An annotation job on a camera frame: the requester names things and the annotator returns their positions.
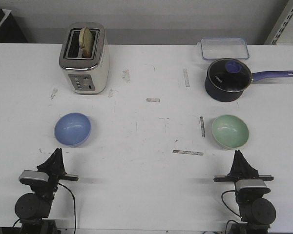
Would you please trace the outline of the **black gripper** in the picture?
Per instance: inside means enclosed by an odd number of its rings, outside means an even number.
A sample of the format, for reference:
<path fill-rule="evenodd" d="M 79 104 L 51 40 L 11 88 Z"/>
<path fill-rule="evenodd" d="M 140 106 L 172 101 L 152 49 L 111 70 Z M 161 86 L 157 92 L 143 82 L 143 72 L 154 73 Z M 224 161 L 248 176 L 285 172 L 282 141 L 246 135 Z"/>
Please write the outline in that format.
<path fill-rule="evenodd" d="M 240 174 L 242 176 L 259 176 L 258 171 L 253 168 L 244 158 L 242 152 L 240 150 L 235 150 L 233 163 L 230 170 L 230 175 L 215 175 L 213 178 L 214 182 L 233 182 L 234 186 L 236 182 L 242 179 L 261 179 L 264 182 L 273 181 L 274 177 L 272 175 L 260 175 L 259 177 L 250 177 L 250 178 L 241 178 L 241 177 L 232 177 L 238 176 Z M 238 192 L 235 187 L 235 196 L 237 202 L 251 202 L 256 199 L 262 198 L 265 194 L 258 194 L 258 193 L 244 193 Z"/>
<path fill-rule="evenodd" d="M 52 155 L 41 165 L 37 166 L 39 171 L 47 171 L 49 181 L 44 184 L 30 185 L 31 190 L 47 202 L 52 202 L 55 193 L 58 190 L 58 183 L 60 180 L 78 181 L 77 175 L 67 174 L 63 162 L 62 148 L 57 148 Z"/>

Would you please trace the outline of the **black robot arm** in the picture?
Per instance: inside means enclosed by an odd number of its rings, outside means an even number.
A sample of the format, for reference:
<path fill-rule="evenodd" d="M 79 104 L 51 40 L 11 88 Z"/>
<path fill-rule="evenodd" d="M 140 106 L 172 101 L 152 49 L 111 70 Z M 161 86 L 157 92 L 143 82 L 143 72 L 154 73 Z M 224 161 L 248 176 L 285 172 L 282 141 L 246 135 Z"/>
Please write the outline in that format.
<path fill-rule="evenodd" d="M 21 223 L 21 234 L 60 234 L 56 221 L 49 219 L 58 186 L 67 188 L 61 180 L 78 181 L 77 175 L 65 171 L 63 152 L 57 148 L 35 171 L 24 170 L 19 182 L 30 186 L 32 192 L 22 195 L 15 204 L 15 214 Z"/>
<path fill-rule="evenodd" d="M 232 182 L 241 221 L 228 220 L 226 234 L 267 234 L 276 219 L 274 205 L 263 195 L 271 190 L 265 184 L 272 181 L 272 175 L 260 175 L 244 158 L 240 150 L 235 150 L 233 163 L 227 175 L 216 175 L 214 182 Z"/>

